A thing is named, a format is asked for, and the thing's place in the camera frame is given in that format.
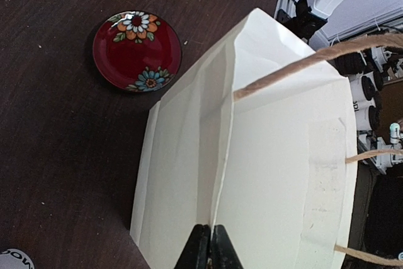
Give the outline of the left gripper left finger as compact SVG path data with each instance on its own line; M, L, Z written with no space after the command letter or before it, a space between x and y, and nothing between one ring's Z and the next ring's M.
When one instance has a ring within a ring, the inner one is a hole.
M210 251L210 227L197 224L179 256L174 269L206 269Z

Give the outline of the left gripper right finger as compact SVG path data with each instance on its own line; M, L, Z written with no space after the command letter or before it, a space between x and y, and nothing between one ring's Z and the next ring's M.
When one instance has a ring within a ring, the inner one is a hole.
M243 265L223 225L216 225L210 242L210 257L214 269L243 269Z

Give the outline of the cream paper bag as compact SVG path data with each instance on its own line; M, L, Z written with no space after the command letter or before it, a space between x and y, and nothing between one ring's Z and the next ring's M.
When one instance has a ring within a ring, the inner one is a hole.
M198 224L224 227L244 268L341 268L357 174L349 80L330 60L402 35L312 50L261 9L151 108L130 234L173 268Z

